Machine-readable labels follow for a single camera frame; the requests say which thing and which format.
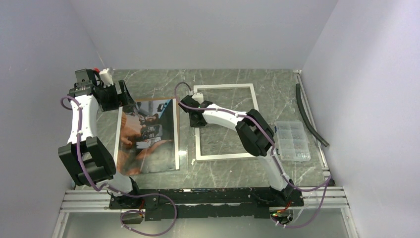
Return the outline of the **wooden picture frame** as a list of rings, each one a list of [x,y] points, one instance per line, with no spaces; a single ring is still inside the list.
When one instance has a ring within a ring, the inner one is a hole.
[[[199,90],[218,90],[218,89],[237,89],[237,88],[248,88],[251,93],[254,109],[259,110],[254,85],[252,83],[244,84],[215,84],[215,85],[195,85],[193,86],[193,92],[199,95]],[[233,114],[222,112],[220,110],[214,110],[204,113],[205,119],[210,119],[211,124],[223,126],[232,131],[236,131],[235,126],[241,119],[238,112]],[[249,153],[234,153],[234,154],[221,154],[221,155],[202,155],[201,153],[201,141],[200,141],[200,130],[195,128],[195,143],[196,143],[196,161],[220,161],[230,159],[249,159],[253,156]]]

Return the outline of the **glossy photo print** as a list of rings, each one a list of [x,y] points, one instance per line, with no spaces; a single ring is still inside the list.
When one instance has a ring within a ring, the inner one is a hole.
[[[175,100],[149,99],[118,112],[116,169],[125,176],[180,169],[179,123]]]

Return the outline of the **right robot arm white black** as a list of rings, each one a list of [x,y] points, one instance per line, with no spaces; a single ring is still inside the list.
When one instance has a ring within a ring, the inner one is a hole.
[[[294,188],[293,181],[281,168],[275,151],[274,132],[258,110],[233,111],[210,101],[199,103],[191,95],[177,102],[189,115],[191,127],[215,124],[237,133],[246,152],[256,157],[263,167],[274,203],[279,206],[303,204],[302,193]]]

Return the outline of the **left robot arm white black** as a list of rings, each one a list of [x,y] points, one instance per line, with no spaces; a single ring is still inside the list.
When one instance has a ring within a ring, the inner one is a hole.
[[[80,69],[75,71],[76,82],[67,100],[72,111],[70,136],[64,146],[59,147],[58,156],[76,186],[89,186],[95,191],[106,189],[129,208],[141,204],[142,195],[130,177],[116,169],[117,162],[97,136],[98,111],[119,110],[131,106],[134,100],[123,80],[114,82],[113,69]]]

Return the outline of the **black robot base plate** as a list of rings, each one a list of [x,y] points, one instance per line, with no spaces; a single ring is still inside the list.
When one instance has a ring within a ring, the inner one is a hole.
[[[111,196],[111,210],[145,210],[146,221],[186,218],[254,217],[268,218],[279,207],[302,207],[274,202],[269,187],[138,189],[138,198]]]

